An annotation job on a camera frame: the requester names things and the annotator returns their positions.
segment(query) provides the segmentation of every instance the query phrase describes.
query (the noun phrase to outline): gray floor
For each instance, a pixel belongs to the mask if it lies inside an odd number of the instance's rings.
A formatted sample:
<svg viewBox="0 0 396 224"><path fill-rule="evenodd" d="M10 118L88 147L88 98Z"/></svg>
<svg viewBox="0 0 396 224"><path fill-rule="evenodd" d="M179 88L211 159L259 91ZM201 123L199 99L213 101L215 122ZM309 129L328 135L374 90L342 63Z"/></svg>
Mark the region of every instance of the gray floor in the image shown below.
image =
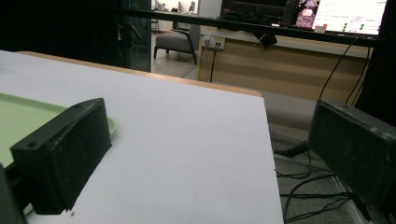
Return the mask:
<svg viewBox="0 0 396 224"><path fill-rule="evenodd" d="M155 35L152 36L151 43L154 48ZM172 77L196 79L196 65L190 54L174 51L170 51L169 54L166 54L164 49L159 49L157 58L152 59L151 72ZM289 149L305 141L316 102L266 91L259 92L262 94L265 101L273 149ZM313 165L317 167L326 167L326 164L313 152L311 152L311 157ZM292 159L275 155L275 161L276 169L282 174L305 173L308 170L307 164L309 163L309 159L304 154ZM304 180L327 174L328 172L314 172L305 179L279 177L279 191L280 193L289 194L296 185ZM340 189L337 188L334 179L326 178L307 184L301 187L296 193L329 194L337 192L340 192ZM285 206L286 200L287 198L281 197L282 206ZM318 211L326 204L334 201L335 199L291 199L288 209L288 218ZM353 209L353 203L346 203L338 209L323 212L320 215L307 219L293 221L292 223L367 223L359 220L354 221L352 217L356 213L351 213L351 208ZM381 216L372 214L372 217L374 217L374 223L388 223Z"/></svg>

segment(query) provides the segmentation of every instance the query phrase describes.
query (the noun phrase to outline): black cloth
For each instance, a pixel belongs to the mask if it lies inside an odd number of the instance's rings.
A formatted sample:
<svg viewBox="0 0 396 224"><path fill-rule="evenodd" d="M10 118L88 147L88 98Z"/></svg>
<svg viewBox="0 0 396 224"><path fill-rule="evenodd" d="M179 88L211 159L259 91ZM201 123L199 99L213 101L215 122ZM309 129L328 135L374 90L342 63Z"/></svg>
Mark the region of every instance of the black cloth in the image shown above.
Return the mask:
<svg viewBox="0 0 396 224"><path fill-rule="evenodd" d="M252 13L245 11L233 11L219 17L222 21L245 22L258 25L271 26L269 19L261 13ZM265 47L273 45L277 42L275 35L266 34L265 32L253 32L253 34L261 40Z"/></svg>

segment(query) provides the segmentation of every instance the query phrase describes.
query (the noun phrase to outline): chair backrest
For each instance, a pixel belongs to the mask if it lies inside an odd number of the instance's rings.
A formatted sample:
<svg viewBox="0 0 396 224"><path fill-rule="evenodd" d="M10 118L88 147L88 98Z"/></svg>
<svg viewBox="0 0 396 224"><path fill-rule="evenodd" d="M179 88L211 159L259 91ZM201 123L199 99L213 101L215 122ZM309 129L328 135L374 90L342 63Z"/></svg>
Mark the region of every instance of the chair backrest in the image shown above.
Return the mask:
<svg viewBox="0 0 396 224"><path fill-rule="evenodd" d="M198 50L199 46L199 35L201 34L201 27L197 24L192 24L189 30L189 35L191 37L192 45L194 50Z"/></svg>

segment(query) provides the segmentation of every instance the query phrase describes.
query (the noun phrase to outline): bright screen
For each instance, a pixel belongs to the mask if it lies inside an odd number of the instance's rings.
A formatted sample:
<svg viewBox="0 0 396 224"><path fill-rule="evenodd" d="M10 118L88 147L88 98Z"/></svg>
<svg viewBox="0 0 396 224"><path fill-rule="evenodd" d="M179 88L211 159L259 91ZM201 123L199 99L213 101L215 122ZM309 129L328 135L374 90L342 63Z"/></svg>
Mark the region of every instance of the bright screen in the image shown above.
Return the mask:
<svg viewBox="0 0 396 224"><path fill-rule="evenodd" d="M378 35L386 0L320 0L314 26L326 31Z"/></svg>

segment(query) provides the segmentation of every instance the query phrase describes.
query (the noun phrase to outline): power outlet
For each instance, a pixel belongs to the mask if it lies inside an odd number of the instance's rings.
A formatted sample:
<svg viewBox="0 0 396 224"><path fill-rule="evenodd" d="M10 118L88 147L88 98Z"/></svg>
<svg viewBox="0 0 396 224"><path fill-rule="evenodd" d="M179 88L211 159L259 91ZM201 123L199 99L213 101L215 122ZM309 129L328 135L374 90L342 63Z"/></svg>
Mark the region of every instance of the power outlet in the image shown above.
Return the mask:
<svg viewBox="0 0 396 224"><path fill-rule="evenodd" d="M203 36L203 43L202 45L207 48L214 48L217 49L224 49L225 38L224 37L217 37L211 35L204 35Z"/></svg>

